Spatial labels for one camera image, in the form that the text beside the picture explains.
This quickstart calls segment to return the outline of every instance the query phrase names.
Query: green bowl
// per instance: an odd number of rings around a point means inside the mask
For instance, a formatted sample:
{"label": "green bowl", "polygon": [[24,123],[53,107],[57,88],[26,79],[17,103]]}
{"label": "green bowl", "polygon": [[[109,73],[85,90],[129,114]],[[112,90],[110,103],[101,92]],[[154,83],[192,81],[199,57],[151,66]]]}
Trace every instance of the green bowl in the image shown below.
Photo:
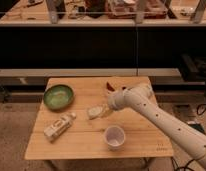
{"label": "green bowl", "polygon": [[43,97],[45,105],[51,110],[59,110],[67,107],[74,98],[74,92],[67,85],[55,85],[49,88]]}

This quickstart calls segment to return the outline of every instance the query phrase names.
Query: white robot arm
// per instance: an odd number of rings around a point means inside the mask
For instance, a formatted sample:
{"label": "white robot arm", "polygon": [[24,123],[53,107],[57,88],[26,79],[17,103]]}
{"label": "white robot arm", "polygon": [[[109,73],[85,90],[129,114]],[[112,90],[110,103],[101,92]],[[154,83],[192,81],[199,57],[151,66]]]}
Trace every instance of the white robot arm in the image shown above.
{"label": "white robot arm", "polygon": [[153,104],[149,100],[152,94],[153,90],[150,85],[139,84],[136,87],[111,93],[108,97],[108,106],[112,110],[130,107],[137,111],[206,169],[206,136]]}

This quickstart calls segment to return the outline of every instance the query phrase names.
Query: wooden table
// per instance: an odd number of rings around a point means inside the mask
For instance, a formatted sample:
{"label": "wooden table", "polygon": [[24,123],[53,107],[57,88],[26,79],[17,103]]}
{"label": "wooden table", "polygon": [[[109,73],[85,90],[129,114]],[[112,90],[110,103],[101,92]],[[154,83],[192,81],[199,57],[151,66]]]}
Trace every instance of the wooden table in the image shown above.
{"label": "wooden table", "polygon": [[[147,77],[88,77],[51,78],[47,88],[66,84],[73,88],[75,99],[71,106],[52,112],[41,103],[33,132],[26,150],[26,160],[108,159],[173,156],[171,142],[158,128],[132,109],[114,112],[102,119],[89,120],[86,110],[106,103],[106,83],[114,88],[149,83]],[[151,100],[156,104],[155,96]],[[75,112],[77,118],[54,143],[44,137],[43,130],[62,114]],[[126,132],[126,142],[118,151],[110,151],[103,139],[105,129],[119,125]]]}
{"label": "wooden table", "polygon": [[[174,14],[177,16],[177,19],[179,20],[189,20],[189,17],[182,16],[180,14],[179,8],[181,6],[191,6],[191,7],[196,7],[198,4],[199,0],[172,0],[171,1],[171,6],[170,8],[174,12]],[[47,5],[46,1],[40,5],[30,7],[30,8],[20,8],[22,6],[25,6],[28,3],[28,0],[20,0],[11,10],[9,10],[6,15],[4,15],[1,20],[29,20],[29,19],[36,19],[36,20],[44,20],[44,21],[49,21],[48,17],[48,10],[47,10]],[[68,15],[71,13],[73,6],[75,4],[71,3],[69,5],[66,5],[66,16],[63,18],[63,20],[68,20]],[[84,5],[84,2],[81,3],[76,3],[76,5]],[[90,17],[85,17],[84,20],[90,20],[92,18]],[[102,17],[98,18],[99,19],[109,19],[106,15],[103,15]],[[204,13],[203,20],[206,20],[206,10]]]}

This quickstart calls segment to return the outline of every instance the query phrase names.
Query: cup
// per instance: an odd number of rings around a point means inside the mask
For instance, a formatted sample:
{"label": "cup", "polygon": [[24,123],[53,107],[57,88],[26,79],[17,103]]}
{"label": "cup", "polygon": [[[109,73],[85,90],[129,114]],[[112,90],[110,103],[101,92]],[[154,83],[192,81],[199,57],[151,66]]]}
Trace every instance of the cup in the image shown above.
{"label": "cup", "polygon": [[113,125],[105,130],[104,138],[110,150],[117,150],[125,142],[125,132],[121,127]]}

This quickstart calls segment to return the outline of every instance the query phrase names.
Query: table leg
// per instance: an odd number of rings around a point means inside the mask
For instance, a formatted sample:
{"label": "table leg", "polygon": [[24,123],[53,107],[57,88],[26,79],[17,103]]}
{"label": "table leg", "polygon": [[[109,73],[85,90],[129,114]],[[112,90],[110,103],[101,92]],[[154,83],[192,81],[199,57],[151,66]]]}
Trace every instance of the table leg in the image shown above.
{"label": "table leg", "polygon": [[149,159],[144,158],[145,165],[142,167],[142,169],[148,169],[155,159],[155,157],[150,157]]}
{"label": "table leg", "polygon": [[59,171],[60,169],[55,166],[55,164],[51,160],[44,160],[47,166],[51,168],[52,171]]}

